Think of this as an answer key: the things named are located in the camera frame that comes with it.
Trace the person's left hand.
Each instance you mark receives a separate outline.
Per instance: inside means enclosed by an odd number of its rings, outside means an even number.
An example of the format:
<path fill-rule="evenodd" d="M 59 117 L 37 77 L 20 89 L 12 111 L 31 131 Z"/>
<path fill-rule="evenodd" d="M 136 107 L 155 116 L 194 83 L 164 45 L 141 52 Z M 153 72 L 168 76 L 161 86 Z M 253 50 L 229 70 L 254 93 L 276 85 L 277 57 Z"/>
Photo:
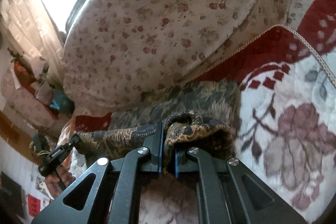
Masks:
<path fill-rule="evenodd" d="M 45 178 L 45 183 L 50 195 L 53 199 L 57 198 L 62 192 L 59 188 L 58 183 L 60 181 L 68 187 L 76 178 L 69 172 L 63 165 L 60 165 L 56 168 L 56 172 L 59 176 L 50 174 Z"/>

